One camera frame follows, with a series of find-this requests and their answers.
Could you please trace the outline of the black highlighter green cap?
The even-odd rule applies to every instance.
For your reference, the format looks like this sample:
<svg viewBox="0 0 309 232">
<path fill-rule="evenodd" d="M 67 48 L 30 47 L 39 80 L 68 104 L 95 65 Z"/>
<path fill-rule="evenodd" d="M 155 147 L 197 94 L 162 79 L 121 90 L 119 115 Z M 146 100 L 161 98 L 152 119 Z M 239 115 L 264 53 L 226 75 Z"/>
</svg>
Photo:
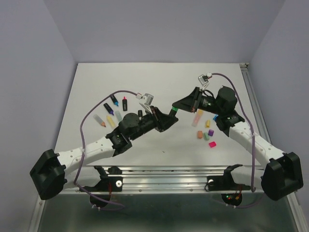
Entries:
<svg viewBox="0 0 309 232">
<path fill-rule="evenodd" d="M 177 114 L 177 112 L 178 112 L 178 108 L 172 107 L 172 109 L 171 109 L 170 112 L 169 112 L 169 116 L 175 117 L 176 114 Z"/>
</svg>

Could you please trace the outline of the pastel pink orange highlighter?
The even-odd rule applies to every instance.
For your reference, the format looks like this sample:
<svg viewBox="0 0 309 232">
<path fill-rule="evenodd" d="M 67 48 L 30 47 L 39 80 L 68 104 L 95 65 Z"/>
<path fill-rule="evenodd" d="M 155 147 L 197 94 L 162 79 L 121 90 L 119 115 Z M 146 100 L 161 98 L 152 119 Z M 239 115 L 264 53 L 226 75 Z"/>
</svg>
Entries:
<svg viewBox="0 0 309 232">
<path fill-rule="evenodd" d="M 194 117 L 194 120 L 193 120 L 193 122 L 192 122 L 192 126 L 193 126 L 193 127 L 196 127 L 196 126 L 198 125 L 198 123 L 199 123 L 199 121 L 200 121 L 202 115 L 203 115 L 203 111 L 200 110 L 200 109 L 198 109 L 197 112 L 196 112 L 196 115 L 195 115 L 195 117 Z"/>
</svg>

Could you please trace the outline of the pastel yellow pen cap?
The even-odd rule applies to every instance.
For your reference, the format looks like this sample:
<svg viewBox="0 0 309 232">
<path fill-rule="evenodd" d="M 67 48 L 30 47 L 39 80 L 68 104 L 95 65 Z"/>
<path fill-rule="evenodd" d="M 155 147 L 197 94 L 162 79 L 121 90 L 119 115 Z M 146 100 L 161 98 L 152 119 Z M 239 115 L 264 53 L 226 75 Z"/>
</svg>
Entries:
<svg viewBox="0 0 309 232">
<path fill-rule="evenodd" d="M 210 120 L 207 120 L 206 123 L 205 123 L 205 128 L 209 128 L 211 125 L 211 121 Z"/>
</svg>

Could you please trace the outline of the pastel orange pen cap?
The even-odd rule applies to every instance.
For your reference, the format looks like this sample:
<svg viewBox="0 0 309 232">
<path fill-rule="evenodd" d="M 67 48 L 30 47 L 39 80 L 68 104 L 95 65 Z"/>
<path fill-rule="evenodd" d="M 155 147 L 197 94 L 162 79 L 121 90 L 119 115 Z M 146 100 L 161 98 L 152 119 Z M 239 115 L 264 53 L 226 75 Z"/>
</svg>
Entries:
<svg viewBox="0 0 309 232">
<path fill-rule="evenodd" d="M 203 131 L 201 131 L 201 130 L 197 131 L 197 138 L 198 139 L 202 139 L 203 138 Z"/>
</svg>

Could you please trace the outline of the purple pen cap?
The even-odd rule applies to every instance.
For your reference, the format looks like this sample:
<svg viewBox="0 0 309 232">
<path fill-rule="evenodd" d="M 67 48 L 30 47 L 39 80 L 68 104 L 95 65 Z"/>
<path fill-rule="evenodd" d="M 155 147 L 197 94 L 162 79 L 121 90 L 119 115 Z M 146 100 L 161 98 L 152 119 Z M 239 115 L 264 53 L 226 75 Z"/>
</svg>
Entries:
<svg viewBox="0 0 309 232">
<path fill-rule="evenodd" d="M 209 135 L 209 136 L 213 136 L 213 134 L 214 134 L 214 131 L 213 131 L 213 130 L 209 130 L 209 131 L 208 131 L 208 135 Z"/>
</svg>

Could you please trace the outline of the pastel green pen cap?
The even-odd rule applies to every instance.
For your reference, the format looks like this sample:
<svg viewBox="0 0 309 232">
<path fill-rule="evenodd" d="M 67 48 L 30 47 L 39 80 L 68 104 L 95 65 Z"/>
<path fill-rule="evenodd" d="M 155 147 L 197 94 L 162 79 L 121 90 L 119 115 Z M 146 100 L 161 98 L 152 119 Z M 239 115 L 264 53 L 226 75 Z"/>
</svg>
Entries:
<svg viewBox="0 0 309 232">
<path fill-rule="evenodd" d="M 205 132 L 203 133 L 203 137 L 206 141 L 208 141 L 210 138 L 209 138 L 209 135 Z"/>
</svg>

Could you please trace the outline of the black highlighter pink tip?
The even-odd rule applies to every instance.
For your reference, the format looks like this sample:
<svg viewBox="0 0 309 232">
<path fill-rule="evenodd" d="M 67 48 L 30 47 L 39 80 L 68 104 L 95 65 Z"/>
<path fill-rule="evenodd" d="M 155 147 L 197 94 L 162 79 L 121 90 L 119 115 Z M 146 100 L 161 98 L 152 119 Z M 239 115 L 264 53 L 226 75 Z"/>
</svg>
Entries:
<svg viewBox="0 0 309 232">
<path fill-rule="evenodd" d="M 127 111 L 127 99 L 126 99 L 126 97 L 123 97 L 123 99 L 122 99 L 122 107 L 123 107 L 123 111 L 126 112 Z"/>
</svg>

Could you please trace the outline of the pastel green highlighter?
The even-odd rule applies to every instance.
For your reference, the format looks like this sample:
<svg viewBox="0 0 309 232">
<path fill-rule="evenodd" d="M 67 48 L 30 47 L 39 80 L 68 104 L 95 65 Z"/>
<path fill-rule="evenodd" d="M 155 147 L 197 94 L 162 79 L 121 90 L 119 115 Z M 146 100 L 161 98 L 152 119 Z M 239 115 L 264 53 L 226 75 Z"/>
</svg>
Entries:
<svg viewBox="0 0 309 232">
<path fill-rule="evenodd" d="M 115 114 L 115 116 L 116 116 L 118 122 L 121 122 L 123 118 L 122 118 L 120 112 L 119 112 L 119 111 L 115 111 L 114 114 Z"/>
</svg>

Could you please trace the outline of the black highlighter blue tip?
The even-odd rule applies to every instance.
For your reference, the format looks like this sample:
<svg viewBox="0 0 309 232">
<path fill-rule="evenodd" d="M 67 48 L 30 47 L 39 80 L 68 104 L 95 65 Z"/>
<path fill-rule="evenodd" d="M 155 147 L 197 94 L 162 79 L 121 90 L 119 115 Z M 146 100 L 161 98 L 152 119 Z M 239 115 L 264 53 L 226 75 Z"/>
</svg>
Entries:
<svg viewBox="0 0 309 232">
<path fill-rule="evenodd" d="M 114 95 L 114 94 L 111 94 L 111 95 L 110 95 L 110 98 L 111 98 L 113 104 L 116 105 L 116 106 L 118 107 L 118 106 L 119 106 L 119 102 L 118 102 L 118 99 L 115 97 L 115 95 Z"/>
</svg>

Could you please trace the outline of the pastel yellow highlighter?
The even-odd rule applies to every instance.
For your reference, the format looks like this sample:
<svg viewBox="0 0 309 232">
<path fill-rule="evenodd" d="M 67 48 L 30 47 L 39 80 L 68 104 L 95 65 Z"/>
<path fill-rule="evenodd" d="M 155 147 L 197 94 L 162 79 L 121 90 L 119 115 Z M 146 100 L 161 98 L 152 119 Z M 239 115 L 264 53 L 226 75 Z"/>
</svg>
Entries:
<svg viewBox="0 0 309 232">
<path fill-rule="evenodd" d="M 106 119 L 110 125 L 111 128 L 115 128 L 116 125 L 115 125 L 115 122 L 113 121 L 112 117 L 111 116 L 106 116 Z"/>
</svg>

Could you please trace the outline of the black highlighter purple tip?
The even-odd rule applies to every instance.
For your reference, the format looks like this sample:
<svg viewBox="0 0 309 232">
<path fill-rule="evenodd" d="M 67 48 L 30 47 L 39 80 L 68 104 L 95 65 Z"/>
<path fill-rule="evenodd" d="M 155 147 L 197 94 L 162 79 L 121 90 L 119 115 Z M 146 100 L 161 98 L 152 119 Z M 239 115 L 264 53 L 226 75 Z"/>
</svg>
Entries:
<svg viewBox="0 0 309 232">
<path fill-rule="evenodd" d="M 114 111 L 113 111 L 113 109 L 109 106 L 108 103 L 104 103 L 103 106 L 104 106 L 104 108 L 107 110 L 107 112 L 108 112 L 110 115 L 112 115 L 112 116 L 114 115 Z"/>
</svg>

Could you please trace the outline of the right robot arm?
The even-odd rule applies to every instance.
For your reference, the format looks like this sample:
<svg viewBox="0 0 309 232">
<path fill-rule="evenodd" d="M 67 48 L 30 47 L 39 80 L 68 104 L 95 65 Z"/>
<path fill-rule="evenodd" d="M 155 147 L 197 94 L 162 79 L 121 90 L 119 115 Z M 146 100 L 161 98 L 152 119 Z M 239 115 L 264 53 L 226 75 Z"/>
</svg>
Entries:
<svg viewBox="0 0 309 232">
<path fill-rule="evenodd" d="M 189 96 L 172 104 L 174 108 L 190 113 L 203 110 L 216 114 L 218 129 L 245 148 L 262 166 L 261 170 L 241 164 L 228 166 L 223 175 L 211 178 L 206 190 L 229 191 L 254 187 L 277 201 L 301 189 L 304 182 L 299 156 L 294 152 L 285 153 L 255 134 L 251 123 L 236 112 L 238 103 L 237 94 L 229 87 L 221 87 L 216 97 L 204 96 L 202 90 L 196 87 Z"/>
</svg>

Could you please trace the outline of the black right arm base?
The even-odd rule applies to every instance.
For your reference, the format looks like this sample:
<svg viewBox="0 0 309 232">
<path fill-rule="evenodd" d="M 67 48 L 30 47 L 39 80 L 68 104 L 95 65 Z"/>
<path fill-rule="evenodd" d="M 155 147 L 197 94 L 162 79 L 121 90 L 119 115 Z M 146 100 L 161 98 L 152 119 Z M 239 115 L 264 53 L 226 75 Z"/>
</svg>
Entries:
<svg viewBox="0 0 309 232">
<path fill-rule="evenodd" d="M 250 190 L 251 187 L 245 184 L 236 184 L 231 178 L 223 175 L 213 175 L 207 178 L 205 191 L 237 191 Z"/>
</svg>

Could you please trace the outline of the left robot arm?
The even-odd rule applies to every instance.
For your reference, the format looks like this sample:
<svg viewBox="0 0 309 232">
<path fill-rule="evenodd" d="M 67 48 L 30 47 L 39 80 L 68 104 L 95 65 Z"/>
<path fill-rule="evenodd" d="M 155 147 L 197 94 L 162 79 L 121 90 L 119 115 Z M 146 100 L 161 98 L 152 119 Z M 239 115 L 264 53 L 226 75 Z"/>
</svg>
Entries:
<svg viewBox="0 0 309 232">
<path fill-rule="evenodd" d="M 69 175 L 79 176 L 83 165 L 125 153 L 132 147 L 133 140 L 151 130 L 164 132 L 178 122 L 176 108 L 169 114 L 154 106 L 150 110 L 143 117 L 136 113 L 126 114 L 111 133 L 93 143 L 83 143 L 81 147 L 58 153 L 52 149 L 44 151 L 29 172 L 40 198 L 49 200 L 77 184 Z"/>
</svg>

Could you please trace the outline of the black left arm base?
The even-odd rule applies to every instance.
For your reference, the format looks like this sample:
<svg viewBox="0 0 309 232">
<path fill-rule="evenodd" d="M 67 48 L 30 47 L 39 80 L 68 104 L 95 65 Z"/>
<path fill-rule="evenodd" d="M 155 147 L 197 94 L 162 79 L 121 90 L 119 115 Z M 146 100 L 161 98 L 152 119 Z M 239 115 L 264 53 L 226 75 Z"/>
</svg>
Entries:
<svg viewBox="0 0 309 232">
<path fill-rule="evenodd" d="M 123 189 L 122 170 L 112 166 L 105 171 L 102 166 L 90 166 L 82 169 L 79 184 L 89 192 L 121 192 Z"/>
</svg>

